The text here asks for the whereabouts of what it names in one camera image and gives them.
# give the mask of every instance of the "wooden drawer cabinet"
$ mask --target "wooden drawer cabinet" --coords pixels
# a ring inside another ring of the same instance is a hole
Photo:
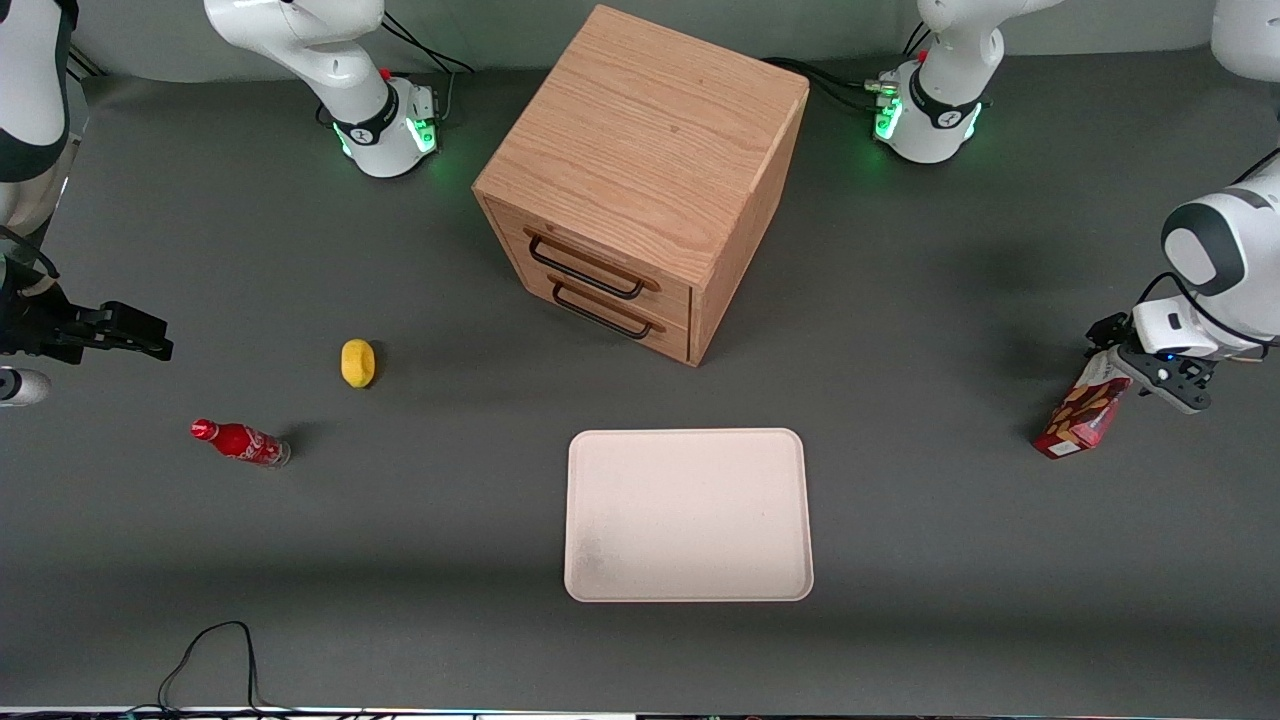
[[[472,190],[525,287],[698,365],[777,209],[796,74],[603,5]]]

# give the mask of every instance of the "bottle label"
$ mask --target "bottle label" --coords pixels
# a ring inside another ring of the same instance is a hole
[[[280,442],[269,434],[260,433],[253,428],[244,428],[248,433],[248,447],[236,456],[237,460],[253,462],[256,465],[275,465],[280,460]]]

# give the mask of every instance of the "white tray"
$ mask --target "white tray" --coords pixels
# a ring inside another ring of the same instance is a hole
[[[570,443],[564,588],[575,600],[796,601],[812,587],[794,432],[588,430]]]

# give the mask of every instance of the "yellow sponge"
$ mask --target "yellow sponge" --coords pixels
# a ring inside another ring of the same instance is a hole
[[[342,346],[342,379],[351,387],[366,387],[374,382],[374,348],[362,340],[348,340]]]

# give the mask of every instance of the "green led light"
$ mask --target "green led light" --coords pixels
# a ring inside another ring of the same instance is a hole
[[[333,124],[333,132],[338,136],[338,142],[342,143],[342,154],[351,158],[351,147],[347,147],[347,138],[342,136],[342,131],[338,129],[338,123]]]
[[[982,113],[982,102],[978,102],[978,106],[973,109],[973,118],[969,120],[969,129],[964,131],[965,140],[973,137],[973,127],[978,124],[978,115],[980,113]]]
[[[417,143],[417,149],[421,150],[424,155],[435,150],[435,123],[430,120],[404,118],[404,127],[407,127],[408,132],[413,135],[413,142]]]
[[[897,97],[881,110],[881,117],[876,119],[876,135],[881,140],[893,137],[897,128],[897,119],[902,117],[902,101]]]

